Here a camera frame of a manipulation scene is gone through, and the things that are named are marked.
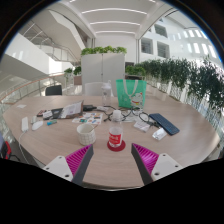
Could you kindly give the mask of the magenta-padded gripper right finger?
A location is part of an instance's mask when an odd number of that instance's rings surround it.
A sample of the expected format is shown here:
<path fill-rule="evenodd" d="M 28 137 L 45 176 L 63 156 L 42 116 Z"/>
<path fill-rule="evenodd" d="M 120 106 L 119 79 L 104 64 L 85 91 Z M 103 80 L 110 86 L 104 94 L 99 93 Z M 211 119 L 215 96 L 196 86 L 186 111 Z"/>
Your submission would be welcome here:
<path fill-rule="evenodd" d="M 131 146 L 131 153 L 145 185 L 182 169 L 167 153 L 157 154 L 135 143 Z"/>

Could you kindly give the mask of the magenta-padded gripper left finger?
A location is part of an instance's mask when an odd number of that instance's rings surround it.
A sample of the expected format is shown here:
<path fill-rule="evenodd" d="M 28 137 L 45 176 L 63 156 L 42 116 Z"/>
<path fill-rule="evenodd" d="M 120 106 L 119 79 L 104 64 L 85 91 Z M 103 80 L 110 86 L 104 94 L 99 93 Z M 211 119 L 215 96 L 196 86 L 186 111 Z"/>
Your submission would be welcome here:
<path fill-rule="evenodd" d="M 66 157 L 57 156 L 44 167 L 44 170 L 81 186 L 93 154 L 93 145 L 90 144 Z"/>

